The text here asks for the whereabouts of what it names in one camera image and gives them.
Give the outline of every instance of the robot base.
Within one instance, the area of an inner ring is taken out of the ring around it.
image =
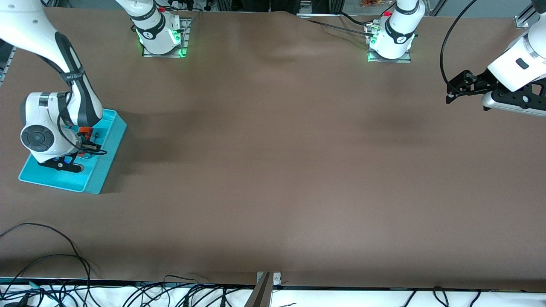
[[[188,51],[189,32],[192,25],[191,18],[180,18],[180,33],[174,33],[173,39],[179,40],[180,43],[166,54],[157,55],[149,52],[143,45],[142,56],[144,57],[164,57],[164,58],[181,58],[186,57]]]
[[[385,25],[387,17],[381,17],[380,19],[375,19],[373,22],[369,22],[364,26],[364,32],[365,33],[371,33],[373,34],[373,37],[366,37],[366,45],[368,46],[368,62],[382,62],[382,63],[411,63],[411,55],[410,50],[408,50],[399,58],[386,58],[383,57],[377,52],[375,49],[373,49],[373,46],[378,39],[379,34],[381,33],[381,29]]]
[[[41,166],[29,155],[19,174],[19,180],[73,192],[100,193],[127,124],[116,111],[104,109],[103,118],[93,128],[98,133],[96,142],[102,144],[102,149],[108,152],[106,155],[76,157],[74,164],[83,167],[77,173]]]

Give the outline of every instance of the metal frame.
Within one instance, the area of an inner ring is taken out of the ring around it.
[[[438,14],[443,9],[446,3],[447,3],[447,0],[439,0],[436,3],[436,6],[434,7],[434,9],[430,12],[429,16],[438,16]]]
[[[532,4],[529,4],[518,16],[514,16],[515,26],[518,29],[529,28],[531,26],[531,18],[537,14],[535,7]]]
[[[2,84],[4,83],[5,75],[8,73],[9,65],[11,64],[11,61],[13,60],[13,57],[15,56],[16,49],[17,49],[16,47],[12,48],[11,53],[9,54],[8,60],[5,63],[4,70],[2,71],[0,75],[0,86],[2,86]]]
[[[273,282],[273,272],[264,272],[246,301],[245,307],[270,307]]]

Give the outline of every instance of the metal mounting plate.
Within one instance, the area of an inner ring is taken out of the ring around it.
[[[188,42],[189,42],[189,32],[192,25],[192,19],[191,18],[180,18],[180,28],[184,31],[181,32],[180,35],[180,44],[174,49],[171,50],[171,52],[166,53],[164,55],[156,55],[153,53],[150,53],[146,48],[144,48],[142,52],[142,56],[144,57],[166,57],[166,58],[180,58],[180,57],[186,57],[186,53],[188,52]]]

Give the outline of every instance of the white floor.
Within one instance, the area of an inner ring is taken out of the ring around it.
[[[2,292],[6,286],[0,286]],[[14,286],[10,288],[10,293],[14,291],[23,291],[30,289],[30,286]],[[82,297],[85,295],[85,288],[79,287],[78,294]],[[135,292],[134,287],[121,288],[93,288],[91,289],[94,298],[101,307],[129,307],[123,306],[123,303]],[[169,307],[178,303],[183,296],[188,292],[188,288],[177,288],[169,292],[169,295],[163,294],[157,300],[150,303],[150,307]],[[205,294],[211,290],[203,290],[195,295],[192,304],[193,307],[219,307],[220,300],[213,300],[222,295],[222,290],[215,290],[207,295],[198,304],[195,304]],[[243,307],[246,300],[250,296],[252,290],[240,290],[227,295],[229,303],[233,307]],[[146,292],[154,297],[161,293],[161,288],[152,288]],[[295,303],[294,307],[400,307],[404,305],[411,291],[317,291],[317,290],[280,290],[272,295],[271,307],[281,307]],[[476,292],[447,292],[450,307],[468,307],[472,299],[476,296]],[[144,296],[144,303],[150,299]],[[10,301],[0,302],[0,307],[4,307]],[[29,300],[28,305],[36,306],[38,297],[33,297]],[[140,297],[130,306],[137,307],[142,304]],[[521,292],[484,292],[478,298],[473,307],[544,307],[546,304],[546,293],[521,293]],[[45,298],[40,307],[56,307],[58,302]],[[66,298],[63,302],[65,307],[76,307],[74,301]],[[78,301],[78,305],[82,306],[82,301]],[[97,304],[88,299],[89,307],[97,307]],[[420,291],[413,297],[408,307],[442,307],[442,305],[434,298],[431,291]]]

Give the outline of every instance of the black strap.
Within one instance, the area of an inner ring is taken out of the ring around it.
[[[398,6],[398,2],[396,3],[395,9],[396,9],[396,11],[398,13],[402,13],[404,15],[411,15],[411,14],[415,13],[419,9],[419,0],[417,0],[417,3],[415,4],[415,7],[412,10],[406,11],[406,10],[401,9]]]
[[[415,33],[415,30],[407,34],[402,34],[400,32],[395,31],[390,25],[390,18],[387,20],[387,22],[385,22],[385,30],[387,31],[387,34],[393,38],[394,43],[399,45],[407,42],[408,39],[411,38],[413,33]]]
[[[136,27],[136,30],[146,39],[155,39],[157,33],[161,32],[165,28],[165,15],[161,14],[161,19],[157,25],[149,29],[141,29]]]
[[[146,13],[146,14],[144,14],[144,15],[142,15],[142,16],[133,16],[133,15],[129,15],[129,17],[131,17],[131,19],[132,19],[132,20],[135,20],[135,21],[146,20],[146,19],[150,18],[150,17],[153,15],[153,13],[156,12],[156,10],[157,10],[156,2],[153,1],[152,9],[151,9],[148,13]]]
[[[59,74],[59,76],[61,76],[61,79],[63,79],[63,81],[66,83],[76,81],[76,80],[81,80],[84,78],[84,75],[85,75],[85,68],[83,65],[80,66],[77,72]]]

